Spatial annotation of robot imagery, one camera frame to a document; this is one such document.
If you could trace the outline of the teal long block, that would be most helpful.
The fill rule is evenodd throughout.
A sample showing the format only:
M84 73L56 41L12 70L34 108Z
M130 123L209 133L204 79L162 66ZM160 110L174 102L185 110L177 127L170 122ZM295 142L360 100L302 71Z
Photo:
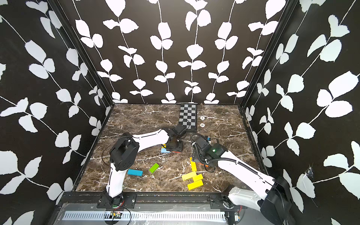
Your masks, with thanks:
M139 177L142 177L143 171L141 171L141 170L134 170L134 169L128 169L127 174L128 174L128 175L131 175L131 176L139 176Z

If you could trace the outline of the light blue short block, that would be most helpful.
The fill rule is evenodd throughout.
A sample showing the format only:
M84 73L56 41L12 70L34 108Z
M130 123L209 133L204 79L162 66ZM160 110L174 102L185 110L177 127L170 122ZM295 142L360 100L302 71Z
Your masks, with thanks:
M168 150L165 149L165 148L161 148L161 153L170 153L170 151L168 151Z

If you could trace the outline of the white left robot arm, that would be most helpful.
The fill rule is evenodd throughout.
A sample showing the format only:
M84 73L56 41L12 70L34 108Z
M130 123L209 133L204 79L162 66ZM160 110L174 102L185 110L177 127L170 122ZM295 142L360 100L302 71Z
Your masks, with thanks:
M108 197L111 199L122 197L125 175L134 164L139 152L156 145L165 145L169 152L181 152L183 148L181 139L185 134L186 128L178 125L141 135L130 133L121 135L110 150L110 175L106 186Z

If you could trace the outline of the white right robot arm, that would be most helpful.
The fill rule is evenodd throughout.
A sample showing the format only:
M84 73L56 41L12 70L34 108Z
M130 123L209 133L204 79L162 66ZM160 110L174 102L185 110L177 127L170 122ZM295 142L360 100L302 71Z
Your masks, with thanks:
M261 212L274 225L294 225L290 214L294 204L290 185L283 177L273 178L242 160L220 143L211 145L208 140L192 141L195 160L205 166L218 167L250 187L241 189L234 185L221 194L223 206L229 210L247 207Z

